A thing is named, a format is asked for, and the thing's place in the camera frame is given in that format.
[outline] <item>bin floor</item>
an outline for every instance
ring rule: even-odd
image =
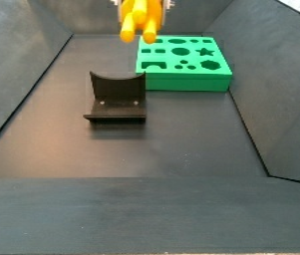
[[[0,177],[265,176],[228,93],[147,92],[145,125],[83,119],[90,71],[131,76],[137,49],[74,37],[0,133]]]

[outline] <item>circular hole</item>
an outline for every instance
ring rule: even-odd
[[[170,39],[167,40],[171,44],[184,44],[186,41],[182,39]]]
[[[186,48],[174,48],[171,52],[180,56],[186,56],[189,54],[189,50]]]

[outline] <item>black curved block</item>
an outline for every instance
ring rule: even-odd
[[[95,95],[93,110],[83,117],[91,121],[146,120],[146,74],[127,79],[101,77],[93,72]]]

